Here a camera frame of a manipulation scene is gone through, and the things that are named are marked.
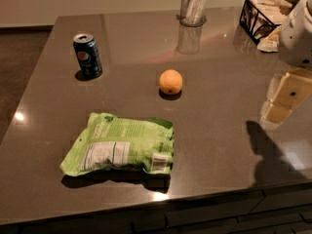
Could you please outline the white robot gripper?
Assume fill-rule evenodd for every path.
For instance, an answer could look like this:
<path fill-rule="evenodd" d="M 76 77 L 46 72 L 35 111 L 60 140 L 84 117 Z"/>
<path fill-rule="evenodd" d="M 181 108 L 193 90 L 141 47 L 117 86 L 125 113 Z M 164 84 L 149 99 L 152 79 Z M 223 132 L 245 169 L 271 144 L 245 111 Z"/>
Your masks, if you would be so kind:
<path fill-rule="evenodd" d="M 280 60 L 291 66 L 312 67 L 312 0 L 299 0 L 287 15 L 279 32 Z M 284 122 L 312 94 L 312 71 L 304 68 L 287 72 L 280 81 L 273 103 L 262 106 L 262 118 Z"/>

